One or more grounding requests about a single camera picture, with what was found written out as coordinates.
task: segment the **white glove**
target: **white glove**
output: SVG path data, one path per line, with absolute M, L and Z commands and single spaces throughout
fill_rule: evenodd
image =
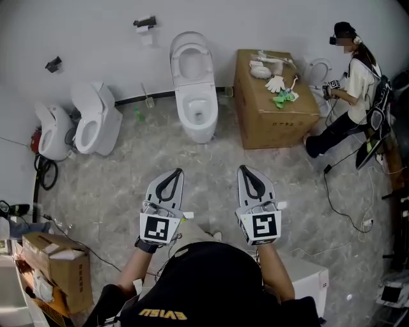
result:
M 286 89 L 282 76 L 277 75 L 270 79 L 265 86 L 271 93 L 279 93 L 281 90 Z

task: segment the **backpack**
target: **backpack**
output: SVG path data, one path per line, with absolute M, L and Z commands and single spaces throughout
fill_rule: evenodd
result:
M 365 60 L 365 58 L 353 56 L 352 59 L 358 59 L 371 71 L 374 78 L 379 80 L 371 106 L 366 110 L 366 118 L 369 126 L 375 131 L 374 138 L 378 140 L 383 139 L 390 132 L 389 111 L 390 103 L 393 101 L 390 80 L 386 75 L 379 74 L 376 71 L 376 67 L 371 64 L 369 58 Z

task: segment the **handheld device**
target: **handheld device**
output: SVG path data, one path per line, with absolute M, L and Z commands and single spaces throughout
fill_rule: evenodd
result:
M 281 236 L 281 211 L 273 183 L 261 172 L 246 165 L 237 171 L 237 222 L 248 245 L 272 243 Z
M 183 218 L 180 211 L 184 174 L 181 168 L 165 172 L 154 179 L 142 202 L 140 238 L 150 245 L 171 242 Z

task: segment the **wall-mounted fixture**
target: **wall-mounted fixture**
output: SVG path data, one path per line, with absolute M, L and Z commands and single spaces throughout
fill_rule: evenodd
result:
M 148 26 L 149 28 L 152 28 L 153 26 L 156 25 L 156 17 L 155 16 L 145 16 L 142 17 L 138 20 L 135 20 L 134 26 L 136 27 L 143 27 L 143 26 Z
M 143 45 L 152 45 L 153 37 L 150 29 L 157 25 L 155 16 L 145 16 L 134 21 L 136 26 L 136 33 L 141 35 Z
M 62 63 L 63 63 L 62 60 L 59 57 L 57 57 L 56 59 L 47 63 L 45 69 L 47 69 L 50 73 L 55 73 L 57 70 L 61 68 Z

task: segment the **toilet brush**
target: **toilet brush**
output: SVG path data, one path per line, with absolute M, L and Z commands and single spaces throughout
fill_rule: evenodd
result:
M 143 93 L 145 94 L 145 97 L 146 97 L 145 99 L 146 106 L 148 108 L 154 108 L 155 102 L 153 101 L 153 98 L 151 96 L 148 97 L 148 95 L 146 94 L 145 87 L 143 86 L 143 83 L 141 83 L 141 86 L 142 86 Z

